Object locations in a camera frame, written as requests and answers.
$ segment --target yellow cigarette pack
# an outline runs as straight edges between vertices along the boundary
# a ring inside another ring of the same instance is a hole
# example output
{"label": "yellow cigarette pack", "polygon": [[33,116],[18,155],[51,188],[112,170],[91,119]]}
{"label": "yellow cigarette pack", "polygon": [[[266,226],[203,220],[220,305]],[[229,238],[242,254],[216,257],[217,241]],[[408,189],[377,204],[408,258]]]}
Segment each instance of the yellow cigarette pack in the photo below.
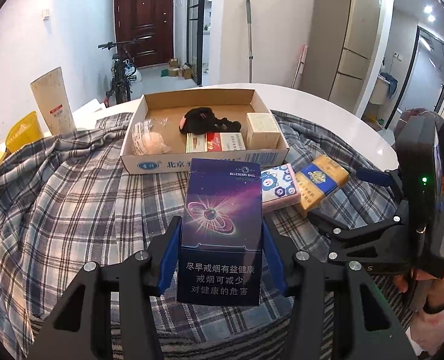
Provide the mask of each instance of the yellow cigarette pack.
{"label": "yellow cigarette pack", "polygon": [[348,172],[331,158],[321,155],[297,172],[295,179],[300,190],[298,208],[306,216],[324,197],[346,184]]}

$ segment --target plaid cloth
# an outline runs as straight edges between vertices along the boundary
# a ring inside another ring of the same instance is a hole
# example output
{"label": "plaid cloth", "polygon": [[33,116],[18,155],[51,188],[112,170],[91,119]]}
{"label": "plaid cloth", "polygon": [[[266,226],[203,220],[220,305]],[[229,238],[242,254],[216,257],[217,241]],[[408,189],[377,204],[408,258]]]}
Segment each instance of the plaid cloth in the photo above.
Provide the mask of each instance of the plaid cloth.
{"label": "plaid cloth", "polygon": [[[353,176],[325,199],[325,214],[359,227],[393,215],[385,188],[357,180],[355,169],[374,168],[330,131],[274,112],[290,144],[295,171],[326,154]],[[0,166],[0,340],[23,359],[37,332],[75,274],[87,261],[124,261],[146,249],[181,215],[186,173],[129,175],[119,158],[130,114],[102,120],[96,130],[46,138],[27,145]],[[293,208],[275,213],[281,234],[326,260],[329,241]],[[209,307],[176,302],[176,276],[152,311],[166,358],[275,359],[288,330],[293,299],[275,288],[263,262],[259,307]],[[405,327],[400,296],[390,278],[374,278]],[[113,345],[118,338],[118,299],[113,296]],[[326,294],[322,358],[330,357],[333,295]]]}

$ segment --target blue towel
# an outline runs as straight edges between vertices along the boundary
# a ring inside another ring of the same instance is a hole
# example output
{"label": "blue towel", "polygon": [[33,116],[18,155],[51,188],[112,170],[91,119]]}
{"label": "blue towel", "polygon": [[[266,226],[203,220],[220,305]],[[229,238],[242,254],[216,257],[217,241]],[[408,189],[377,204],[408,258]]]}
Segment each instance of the blue towel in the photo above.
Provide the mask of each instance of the blue towel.
{"label": "blue towel", "polygon": [[395,92],[397,91],[398,81],[388,73],[380,73],[380,76],[390,83],[390,87],[388,88],[388,97],[392,99],[393,95],[395,95]]}

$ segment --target refrigerator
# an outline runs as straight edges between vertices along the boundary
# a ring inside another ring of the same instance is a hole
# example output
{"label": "refrigerator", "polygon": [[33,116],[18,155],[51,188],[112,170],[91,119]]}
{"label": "refrigerator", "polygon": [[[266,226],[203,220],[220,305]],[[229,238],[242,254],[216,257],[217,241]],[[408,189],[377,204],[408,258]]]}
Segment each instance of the refrigerator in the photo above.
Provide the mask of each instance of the refrigerator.
{"label": "refrigerator", "polygon": [[299,89],[355,113],[382,0],[315,0]]}

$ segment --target hand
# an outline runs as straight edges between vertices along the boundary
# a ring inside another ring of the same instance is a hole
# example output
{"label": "hand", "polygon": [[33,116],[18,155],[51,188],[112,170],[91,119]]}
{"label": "hand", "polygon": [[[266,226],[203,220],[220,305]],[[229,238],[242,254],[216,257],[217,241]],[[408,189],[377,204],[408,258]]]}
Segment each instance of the hand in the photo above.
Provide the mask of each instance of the hand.
{"label": "hand", "polygon": [[[416,280],[430,280],[434,279],[434,283],[432,284],[428,296],[427,296],[427,304],[431,309],[436,309],[444,305],[444,277],[443,279],[434,278],[431,274],[428,274],[424,271],[417,271]],[[402,274],[395,276],[393,280],[394,285],[398,288],[400,292],[407,292],[408,283],[405,279],[405,276]]]}

